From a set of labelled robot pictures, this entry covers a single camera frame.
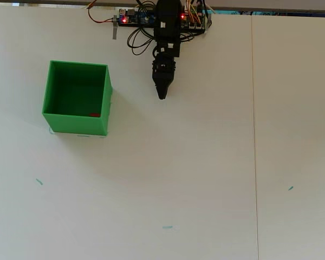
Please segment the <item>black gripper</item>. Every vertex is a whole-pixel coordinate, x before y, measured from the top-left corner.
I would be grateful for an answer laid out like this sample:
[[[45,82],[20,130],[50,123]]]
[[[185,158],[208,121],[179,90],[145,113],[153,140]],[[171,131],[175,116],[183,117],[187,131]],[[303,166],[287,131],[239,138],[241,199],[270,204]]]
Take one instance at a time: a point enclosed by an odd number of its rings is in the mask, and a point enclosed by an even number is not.
[[[174,81],[175,58],[180,56],[181,41],[158,41],[153,49],[152,77],[160,100],[166,99],[168,88]]]

